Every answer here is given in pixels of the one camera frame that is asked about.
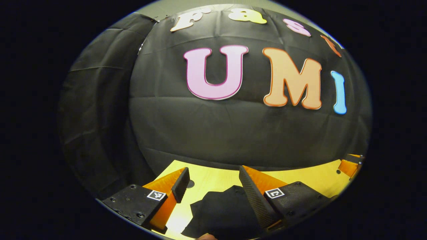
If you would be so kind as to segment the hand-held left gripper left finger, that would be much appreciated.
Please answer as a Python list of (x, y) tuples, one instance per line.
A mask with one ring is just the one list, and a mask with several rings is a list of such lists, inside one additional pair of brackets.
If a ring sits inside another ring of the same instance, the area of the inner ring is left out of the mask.
[(184, 167), (143, 186), (131, 184), (102, 203), (136, 225), (165, 233), (166, 223), (182, 201), (189, 181), (189, 169)]

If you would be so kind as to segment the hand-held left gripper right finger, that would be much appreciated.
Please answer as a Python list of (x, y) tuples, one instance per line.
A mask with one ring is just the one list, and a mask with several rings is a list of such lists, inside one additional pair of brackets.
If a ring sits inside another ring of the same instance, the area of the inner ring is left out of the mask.
[(285, 183), (247, 166), (240, 167), (239, 179), (259, 225), (266, 231), (290, 228), (337, 198), (327, 197), (301, 181)]

